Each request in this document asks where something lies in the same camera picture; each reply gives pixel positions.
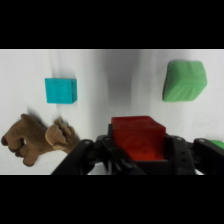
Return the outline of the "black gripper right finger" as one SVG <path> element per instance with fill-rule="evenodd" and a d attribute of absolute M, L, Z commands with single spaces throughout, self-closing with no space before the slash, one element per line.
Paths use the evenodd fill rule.
<path fill-rule="evenodd" d="M 224 149 L 214 141 L 197 138 L 188 142 L 178 136 L 166 136 L 163 160 L 137 161 L 147 175 L 224 175 Z"/>

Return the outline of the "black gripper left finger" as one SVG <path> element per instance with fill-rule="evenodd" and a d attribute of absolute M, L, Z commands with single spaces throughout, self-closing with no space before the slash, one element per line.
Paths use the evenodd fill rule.
<path fill-rule="evenodd" d="M 76 141 L 75 131 L 66 124 L 56 124 L 59 138 L 54 149 L 67 152 L 65 159 L 52 172 L 53 175 L 87 175 L 98 163 L 102 163 L 109 175 L 145 175 L 137 163 L 118 147 L 112 137 L 112 125 L 108 134 L 100 135 L 96 141 L 84 139 Z"/>

